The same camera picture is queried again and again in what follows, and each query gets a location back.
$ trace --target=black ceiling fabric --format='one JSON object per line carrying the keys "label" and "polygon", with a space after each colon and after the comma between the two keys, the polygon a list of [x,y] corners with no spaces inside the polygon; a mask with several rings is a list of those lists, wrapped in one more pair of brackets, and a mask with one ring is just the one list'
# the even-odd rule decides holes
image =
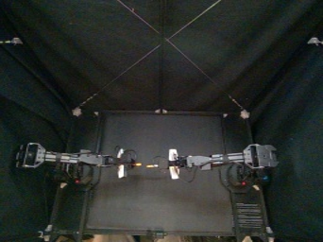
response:
{"label": "black ceiling fabric", "polygon": [[85,109],[234,112],[226,95],[253,107],[323,19],[320,2],[3,1],[2,10],[70,108],[100,92]]}

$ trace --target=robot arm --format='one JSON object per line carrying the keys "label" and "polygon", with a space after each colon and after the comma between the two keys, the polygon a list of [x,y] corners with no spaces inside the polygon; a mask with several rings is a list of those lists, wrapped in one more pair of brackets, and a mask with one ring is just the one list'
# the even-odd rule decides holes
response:
{"label": "robot arm", "polygon": [[136,163],[132,153],[133,150],[125,150],[120,152],[117,157],[96,154],[89,150],[81,150],[80,153],[58,153],[46,151],[38,143],[29,143],[19,146],[15,154],[15,167],[37,168],[45,163],[54,164],[56,170],[77,180],[80,175],[70,176],[70,174],[80,174],[81,167],[85,165],[97,167],[117,166],[117,175],[118,178],[122,178],[126,176],[128,168],[141,165]]}

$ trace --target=small object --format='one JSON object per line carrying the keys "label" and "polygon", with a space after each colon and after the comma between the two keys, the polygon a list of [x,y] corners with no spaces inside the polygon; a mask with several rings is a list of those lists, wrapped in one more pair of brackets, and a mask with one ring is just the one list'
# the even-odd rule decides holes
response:
{"label": "small object", "polygon": [[248,112],[246,110],[241,110],[241,112],[240,112],[240,117],[241,117],[242,119],[249,118],[249,112]]}
{"label": "small object", "polygon": [[120,164],[117,168],[117,177],[120,179],[120,178],[124,178],[125,176],[126,176],[125,166]]}
{"label": "small object", "polygon": [[40,233],[38,238],[44,238],[44,232],[38,231],[38,233]]}
{"label": "small object", "polygon": [[265,232],[266,232],[266,233],[273,233],[273,231],[270,230],[269,227],[265,227]]}
{"label": "small object", "polygon": [[256,191],[258,191],[258,190],[260,190],[260,188],[258,188],[258,186],[257,186],[257,185],[252,185],[252,187],[253,187],[253,189],[254,189]]}
{"label": "small object", "polygon": [[178,179],[178,168],[176,166],[169,166],[170,178],[173,180]]}
{"label": "small object", "polygon": [[122,155],[122,154],[124,154],[124,149],[122,149],[122,148],[120,148],[120,149],[118,149],[118,152],[117,152],[117,156],[116,156],[116,157],[117,157],[117,158],[121,158],[121,155]]}
{"label": "small object", "polygon": [[320,42],[316,37],[310,37],[310,39],[308,40],[308,44],[314,44],[316,46],[318,46],[320,44],[323,44],[323,42]]}
{"label": "small object", "polygon": [[157,164],[148,164],[146,168],[157,168]]}
{"label": "small object", "polygon": [[169,156],[168,156],[169,161],[174,161],[176,158],[177,158],[176,149],[174,148],[170,148],[168,154],[169,154]]}
{"label": "small object", "polygon": [[11,39],[11,44],[15,45],[15,44],[22,44],[21,40],[18,38],[13,38]]}
{"label": "small object", "polygon": [[66,186],[66,183],[62,182],[62,183],[60,184],[60,189],[62,189],[65,186]]}
{"label": "small object", "polygon": [[78,117],[78,116],[81,115],[81,108],[80,108],[80,107],[74,108],[74,109],[72,110],[72,114],[73,114],[76,117]]}
{"label": "small object", "polygon": [[157,110],[154,110],[154,113],[157,113],[157,114],[160,114],[160,113],[166,114],[168,111],[166,110],[162,110],[162,109],[157,109]]}

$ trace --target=black curtain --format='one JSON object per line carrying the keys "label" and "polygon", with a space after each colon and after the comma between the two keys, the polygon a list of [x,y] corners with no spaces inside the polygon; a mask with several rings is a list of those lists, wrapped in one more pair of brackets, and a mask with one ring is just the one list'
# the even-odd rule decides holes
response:
{"label": "black curtain", "polygon": [[[1,28],[0,36],[10,40],[11,29]],[[22,241],[37,241],[33,234],[48,225],[56,193],[45,167],[14,167],[18,145],[37,142],[64,151],[69,129],[68,105],[33,54],[18,45],[0,45],[0,241],[23,236]]]}
{"label": "black curtain", "polygon": [[323,48],[304,44],[254,109],[256,142],[277,148],[265,190],[272,230],[284,241],[323,241]]}

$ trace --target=wire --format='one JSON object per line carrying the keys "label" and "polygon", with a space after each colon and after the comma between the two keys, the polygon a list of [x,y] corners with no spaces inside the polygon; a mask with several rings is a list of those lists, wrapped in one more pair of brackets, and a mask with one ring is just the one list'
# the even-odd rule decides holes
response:
{"label": "wire", "polygon": [[177,173],[177,177],[178,177],[178,179],[180,179],[182,182],[190,183],[190,182],[194,180],[194,178],[196,178],[196,170],[197,170],[197,166],[194,166],[193,176],[192,176],[190,179],[186,180],[186,181],[178,177],[178,173]]}
{"label": "wire", "polygon": [[[176,47],[176,45],[170,42],[169,39],[166,39],[166,42],[169,43],[169,45],[174,48],[174,50],[181,54],[181,56],[186,59],[186,61],[190,63],[190,65],[198,70],[198,72],[208,78],[208,80],[217,85],[217,83],[213,81],[213,79],[205,74],[205,72],[198,68],[198,66],[196,65],[196,63],[189,59],[189,57],[184,54],[184,52]],[[221,91],[226,97],[229,98],[229,100],[238,106],[238,108],[241,110],[244,110],[242,105],[237,102],[237,100],[224,91]]]}
{"label": "wire", "polygon": [[132,69],[132,67],[134,65],[137,65],[148,56],[152,52],[154,52],[154,50],[160,47],[160,44],[126,68],[126,70],[114,78],[112,79],[106,84],[105,86],[93,94],[90,95],[82,102],[81,104],[77,106],[77,108],[80,108],[81,106],[85,105],[85,103],[96,96],[98,95],[104,89]]}
{"label": "wire", "polygon": [[116,0],[126,9],[128,11],[145,23],[145,25],[158,34],[158,31],[152,27],[152,25],[142,19],[142,17],[138,16],[138,14],[134,12],[134,9],[130,9],[125,3],[121,0]]}
{"label": "wire", "polygon": [[174,35],[177,35],[177,34],[182,31],[182,29],[184,29],[186,26],[189,26],[189,25],[190,25],[190,24],[198,19],[198,17],[201,17],[201,15],[204,15],[205,12],[213,8],[213,6],[216,6],[216,5],[218,4],[220,1],[221,1],[221,0],[218,0],[216,3],[213,3],[213,4],[210,5],[210,7],[206,8],[206,10],[204,10],[204,11],[197,15],[197,17],[196,17],[192,21],[189,21],[188,24],[184,25],[184,26],[182,26],[182,27],[174,32],[174,34],[173,34],[168,39],[170,39],[172,37],[174,37]]}

